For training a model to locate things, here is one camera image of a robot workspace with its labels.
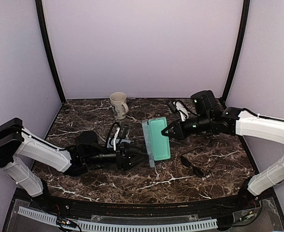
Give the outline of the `blue textured glasses case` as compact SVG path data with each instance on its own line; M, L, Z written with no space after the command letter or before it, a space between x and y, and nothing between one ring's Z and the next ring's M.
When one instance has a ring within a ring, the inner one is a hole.
M169 138L162 135L162 130L166 127L167 120L165 117L142 121L142 130L151 168L155 167L156 161L171 158Z

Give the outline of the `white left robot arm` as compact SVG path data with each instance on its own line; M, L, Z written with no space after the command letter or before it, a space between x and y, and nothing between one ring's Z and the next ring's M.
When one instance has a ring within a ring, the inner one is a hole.
M82 132L75 143L66 148L53 145L32 134L20 118L0 125L0 169L20 185L45 211L55 207L55 199L48 195L47 184L37 177L20 156L44 163L60 173L76 177L86 174L89 168L99 169L116 164L118 169L132 169L148 159L147 153L124 139L127 125L111 139L112 145L98 143L97 133Z

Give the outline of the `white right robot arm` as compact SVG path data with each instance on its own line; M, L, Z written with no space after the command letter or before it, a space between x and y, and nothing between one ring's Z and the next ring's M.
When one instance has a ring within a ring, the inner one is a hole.
M181 101L168 101L171 112L180 115L162 135L184 140L192 134L228 134L249 136L284 145L284 119L256 114L247 108L222 109L211 90L200 91L191 96L195 112L188 116L189 109ZM246 179L234 198L234 206L245 209L253 198L284 181L284 155L274 164Z

